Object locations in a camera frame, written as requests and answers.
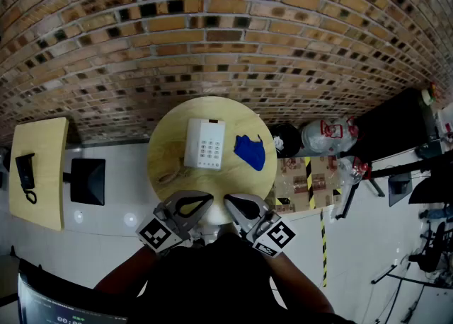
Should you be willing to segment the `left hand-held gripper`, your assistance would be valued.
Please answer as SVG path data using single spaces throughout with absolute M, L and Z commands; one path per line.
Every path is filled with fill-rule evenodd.
M 213 203 L 210 193 L 182 190 L 173 193 L 147 215 L 136 233 L 143 244 L 155 253 L 163 253 L 190 238 L 194 227 Z M 176 206 L 183 206 L 182 217 Z

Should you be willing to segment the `blue cloth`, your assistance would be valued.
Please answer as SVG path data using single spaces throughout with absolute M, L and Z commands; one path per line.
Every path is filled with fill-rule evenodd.
M 237 135 L 234 153 L 254 170 L 262 171 L 265 165 L 265 149 L 260 136 L 258 141 L 252 141 L 247 135 Z

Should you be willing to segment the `white desk telephone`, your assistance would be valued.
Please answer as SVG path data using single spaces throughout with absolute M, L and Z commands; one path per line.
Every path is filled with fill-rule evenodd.
M 199 169 L 221 170 L 224 135 L 224 121 L 201 119 Z

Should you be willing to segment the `person's left forearm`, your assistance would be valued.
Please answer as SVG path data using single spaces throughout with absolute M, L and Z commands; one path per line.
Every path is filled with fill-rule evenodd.
M 94 289 L 107 294 L 137 297 L 158 259 L 159 256 L 153 250 L 143 246 L 102 278 Z

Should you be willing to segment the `person's right forearm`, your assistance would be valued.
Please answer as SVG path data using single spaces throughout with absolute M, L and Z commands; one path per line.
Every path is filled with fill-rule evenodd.
M 282 300 L 290 311 L 335 313 L 323 292 L 284 254 L 265 261 Z

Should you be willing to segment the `white telephone handset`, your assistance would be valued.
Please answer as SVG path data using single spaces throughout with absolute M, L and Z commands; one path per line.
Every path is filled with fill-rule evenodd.
M 197 168 L 200 155 L 200 132 L 201 119 L 190 118 L 188 120 L 187 134 L 185 140 L 184 166 Z

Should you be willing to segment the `person's black shirt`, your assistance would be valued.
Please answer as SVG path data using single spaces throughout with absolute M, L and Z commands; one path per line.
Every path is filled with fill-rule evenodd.
M 355 324 L 336 313 L 288 310 L 264 254 L 232 233 L 161 258 L 130 323 Z

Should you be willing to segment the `black trash bin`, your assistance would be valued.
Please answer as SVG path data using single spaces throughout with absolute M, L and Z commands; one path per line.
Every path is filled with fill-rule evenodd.
M 282 123 L 270 127 L 278 158 L 295 156 L 301 146 L 302 138 L 299 130 L 289 123 Z

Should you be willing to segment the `large clear plastic bag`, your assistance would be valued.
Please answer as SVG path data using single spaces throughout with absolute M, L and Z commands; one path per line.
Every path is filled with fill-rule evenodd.
M 354 118 L 315 120 L 302 128 L 300 156 L 334 156 L 351 149 L 358 140 Z

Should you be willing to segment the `black square stool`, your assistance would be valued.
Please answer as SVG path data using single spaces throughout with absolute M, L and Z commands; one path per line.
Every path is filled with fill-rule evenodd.
M 72 202 L 105 205 L 105 159 L 73 158 L 63 182 L 70 184 Z

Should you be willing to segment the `small clear plastic bag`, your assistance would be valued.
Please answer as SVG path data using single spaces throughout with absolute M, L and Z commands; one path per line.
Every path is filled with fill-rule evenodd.
M 345 156 L 338 160 L 340 184 L 344 187 L 359 183 L 369 171 L 369 164 L 356 156 Z

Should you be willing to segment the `rectangular wooden side table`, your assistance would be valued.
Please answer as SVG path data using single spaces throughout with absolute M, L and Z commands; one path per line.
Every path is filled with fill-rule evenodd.
M 13 216 L 55 231 L 64 229 L 62 185 L 64 150 L 69 122 L 65 117 L 29 122 L 16 126 L 13 135 L 8 178 L 8 205 Z M 37 196 L 27 200 L 21 187 L 16 158 L 31 158 Z

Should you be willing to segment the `black desk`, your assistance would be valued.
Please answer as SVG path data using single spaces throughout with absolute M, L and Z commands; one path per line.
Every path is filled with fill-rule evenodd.
M 418 158 L 442 153 L 432 109 L 422 92 L 407 88 L 355 120 L 359 138 L 348 151 L 369 167 L 374 161 L 414 150 Z

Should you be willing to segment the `dark computer screen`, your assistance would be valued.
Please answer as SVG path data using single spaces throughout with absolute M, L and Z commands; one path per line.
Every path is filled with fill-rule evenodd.
M 18 273 L 21 324 L 127 324 L 123 302 L 37 268 Z

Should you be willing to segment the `black office chair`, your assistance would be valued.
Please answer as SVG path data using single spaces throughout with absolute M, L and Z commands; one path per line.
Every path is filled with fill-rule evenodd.
M 408 256 L 426 278 L 441 287 L 453 288 L 453 222 L 442 221 L 435 231 L 428 221 L 428 229 L 420 234 L 422 247 Z

